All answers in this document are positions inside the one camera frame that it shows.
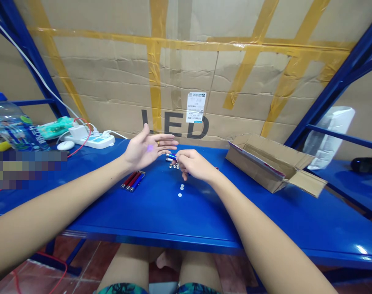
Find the patterned shorts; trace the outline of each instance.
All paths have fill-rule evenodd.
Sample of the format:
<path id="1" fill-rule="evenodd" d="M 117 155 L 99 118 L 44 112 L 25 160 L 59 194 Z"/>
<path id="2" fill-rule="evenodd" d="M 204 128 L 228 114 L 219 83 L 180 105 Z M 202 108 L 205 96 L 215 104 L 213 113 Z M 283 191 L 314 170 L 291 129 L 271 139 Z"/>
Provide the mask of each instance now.
<path id="1" fill-rule="evenodd" d="M 135 284 L 118 283 L 102 289 L 97 294 L 148 294 Z M 178 294 L 219 294 L 219 292 L 197 283 L 184 284 L 178 289 Z"/>

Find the white power strip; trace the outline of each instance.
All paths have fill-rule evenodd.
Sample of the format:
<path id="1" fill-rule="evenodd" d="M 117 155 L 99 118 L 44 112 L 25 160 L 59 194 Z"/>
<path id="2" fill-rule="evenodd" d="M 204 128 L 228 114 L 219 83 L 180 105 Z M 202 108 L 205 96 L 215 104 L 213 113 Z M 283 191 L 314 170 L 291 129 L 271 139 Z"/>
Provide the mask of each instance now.
<path id="1" fill-rule="evenodd" d="M 113 135 L 110 135 L 107 138 L 103 138 L 102 135 L 102 133 L 100 133 L 99 137 L 91 135 L 84 146 L 89 146 L 96 149 L 104 149 L 114 145 L 115 137 Z M 76 144 L 82 145 L 86 139 L 87 137 L 77 140 L 72 136 L 65 136 L 61 138 L 61 141 L 73 141 Z"/>

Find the red tile floor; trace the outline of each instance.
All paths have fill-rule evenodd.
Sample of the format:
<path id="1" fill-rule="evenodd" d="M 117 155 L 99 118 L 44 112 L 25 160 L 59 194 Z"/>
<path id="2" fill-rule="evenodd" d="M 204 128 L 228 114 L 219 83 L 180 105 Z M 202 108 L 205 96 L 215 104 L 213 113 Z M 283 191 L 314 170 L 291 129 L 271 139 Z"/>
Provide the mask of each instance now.
<path id="1" fill-rule="evenodd" d="M 65 260 L 80 239 L 59 236 L 54 255 Z M 66 275 L 54 294 L 91 294 L 97 289 L 113 256 L 119 248 L 118 243 L 87 240 L 72 262 L 72 266 L 82 267 L 80 277 Z M 226 294 L 246 294 L 246 286 L 256 285 L 253 270 L 248 260 L 240 256 L 215 255 L 217 267 Z M 150 265 L 150 283 L 177 281 L 178 273 L 164 267 L 158 269 Z M 62 272 L 46 266 L 25 261 L 16 268 L 20 289 L 23 294 L 48 294 L 58 283 Z M 372 294 L 372 281 L 358 284 L 336 286 L 340 294 Z M 7 275 L 0 281 L 0 294 L 15 294 L 15 278 Z"/>

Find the hand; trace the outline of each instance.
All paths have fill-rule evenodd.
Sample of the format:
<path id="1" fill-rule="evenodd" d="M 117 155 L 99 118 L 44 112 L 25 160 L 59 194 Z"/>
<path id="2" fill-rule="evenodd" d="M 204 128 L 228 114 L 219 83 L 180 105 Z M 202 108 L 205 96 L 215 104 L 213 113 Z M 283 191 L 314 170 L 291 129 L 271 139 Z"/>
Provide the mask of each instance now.
<path id="1" fill-rule="evenodd" d="M 189 149 L 178 151 L 177 161 L 185 181 L 187 180 L 188 174 L 191 174 L 195 178 L 209 182 L 220 173 L 196 150 Z"/>
<path id="2" fill-rule="evenodd" d="M 174 137 L 170 134 L 149 136 L 148 124 L 144 124 L 141 133 L 130 140 L 122 157 L 130 166 L 131 172 L 141 170 L 154 162 L 160 155 L 171 153 L 169 150 L 176 150 L 179 143 L 173 141 Z"/>

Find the black object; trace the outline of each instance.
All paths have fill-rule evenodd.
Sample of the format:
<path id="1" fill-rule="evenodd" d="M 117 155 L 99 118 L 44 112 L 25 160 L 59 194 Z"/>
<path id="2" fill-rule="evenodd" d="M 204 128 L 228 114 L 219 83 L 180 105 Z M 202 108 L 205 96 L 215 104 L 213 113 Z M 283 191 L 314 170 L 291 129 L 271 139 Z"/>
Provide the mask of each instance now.
<path id="1" fill-rule="evenodd" d="M 351 161 L 351 168 L 358 173 L 372 173 L 372 157 L 357 157 Z"/>

